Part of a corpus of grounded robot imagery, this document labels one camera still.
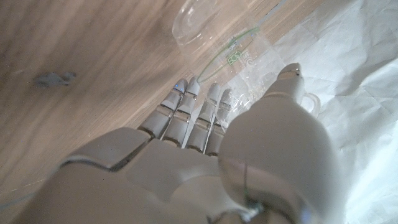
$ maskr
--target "transparent plastic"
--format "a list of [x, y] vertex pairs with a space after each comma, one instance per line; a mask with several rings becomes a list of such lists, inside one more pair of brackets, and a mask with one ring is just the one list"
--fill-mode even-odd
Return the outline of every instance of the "transparent plastic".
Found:
[[232, 89], [231, 112], [217, 115], [224, 126], [248, 110], [284, 67], [244, 1], [188, 0], [172, 32], [202, 93], [214, 82]]

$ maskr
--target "wood grain surface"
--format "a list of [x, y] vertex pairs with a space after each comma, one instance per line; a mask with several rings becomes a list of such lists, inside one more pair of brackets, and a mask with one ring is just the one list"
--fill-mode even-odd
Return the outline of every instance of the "wood grain surface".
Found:
[[[0, 1], [0, 223], [67, 154], [135, 128], [179, 78], [190, 78], [171, 33], [184, 1]], [[247, 0], [257, 20], [278, 2]], [[321, 2], [287, 0], [261, 28], [275, 42]], [[45, 72], [77, 77], [35, 87]]]

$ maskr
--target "crumpled white paper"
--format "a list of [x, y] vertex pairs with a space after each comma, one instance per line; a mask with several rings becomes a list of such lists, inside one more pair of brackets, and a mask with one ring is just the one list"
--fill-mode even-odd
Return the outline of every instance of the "crumpled white paper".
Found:
[[305, 89], [351, 184], [346, 222], [398, 223], [398, 1], [325, 1], [275, 44]]

